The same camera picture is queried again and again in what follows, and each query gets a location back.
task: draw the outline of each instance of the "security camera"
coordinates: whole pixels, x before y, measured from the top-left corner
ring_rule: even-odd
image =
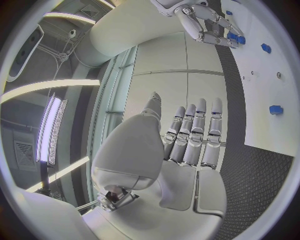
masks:
[[[76,36],[76,30],[75,30],[75,29],[71,30],[71,31],[68,33],[68,37],[69,37],[70,39],[74,38],[75,36]]]

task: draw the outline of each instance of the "air vent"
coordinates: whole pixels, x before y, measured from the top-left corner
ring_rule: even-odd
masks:
[[[90,18],[95,17],[99,13],[99,11],[92,5],[87,5],[80,11],[89,16]]]
[[[31,143],[14,141],[14,153],[19,170],[37,171]]]

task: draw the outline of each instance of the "vent grille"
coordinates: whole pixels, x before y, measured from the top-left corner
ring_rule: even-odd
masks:
[[[84,14],[88,15],[90,18],[95,17],[99,13],[99,11],[92,5],[87,5],[80,11],[83,12]]]
[[[14,153],[19,170],[37,170],[33,156],[33,145],[31,143],[14,141]]]

